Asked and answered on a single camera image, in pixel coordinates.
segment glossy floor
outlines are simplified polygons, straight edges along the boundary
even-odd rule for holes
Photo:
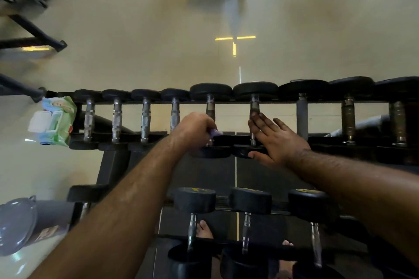
[[[22,9],[68,48],[49,60],[1,62],[0,72],[56,91],[166,87],[298,78],[327,81],[354,75],[382,80],[417,75],[416,0],[49,0]],[[2,38],[20,35],[1,22]],[[64,199],[72,184],[96,181],[101,152],[28,141],[40,107],[27,97],[0,97],[0,203],[36,194]],[[152,130],[170,126],[169,106],[153,106]],[[204,111],[181,107],[182,115]],[[295,128],[294,105],[263,105]],[[357,119],[385,104],[356,107]],[[139,129],[141,107],[124,107],[124,124]],[[98,108],[111,117],[112,107]],[[310,132],[340,128],[340,106],[312,105]],[[222,130],[246,131],[247,105],[217,106]],[[4,278],[25,278],[56,239],[0,258]]]

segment foot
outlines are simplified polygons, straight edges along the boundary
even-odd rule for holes
[[[294,244],[290,243],[288,240],[284,240],[282,244],[294,246]],[[280,270],[285,270],[292,274],[292,267],[295,265],[295,263],[296,261],[280,260]]]
[[[214,238],[210,228],[207,225],[207,222],[204,220],[196,224],[196,236],[198,238]]]

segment label on bucket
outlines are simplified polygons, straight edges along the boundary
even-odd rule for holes
[[[38,235],[38,238],[35,239],[35,241],[39,241],[41,239],[46,239],[48,237],[51,237],[52,235],[54,235],[54,233],[58,230],[59,226],[53,226],[53,227],[49,227],[49,228],[44,228],[41,233]]]

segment person's left arm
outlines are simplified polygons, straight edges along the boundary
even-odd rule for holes
[[[191,113],[77,224],[29,279],[133,278],[154,234],[174,167],[208,143],[214,121]]]

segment gray bucket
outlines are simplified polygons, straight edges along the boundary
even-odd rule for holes
[[[42,239],[65,234],[74,203],[37,201],[35,196],[0,205],[0,256],[16,253]]]

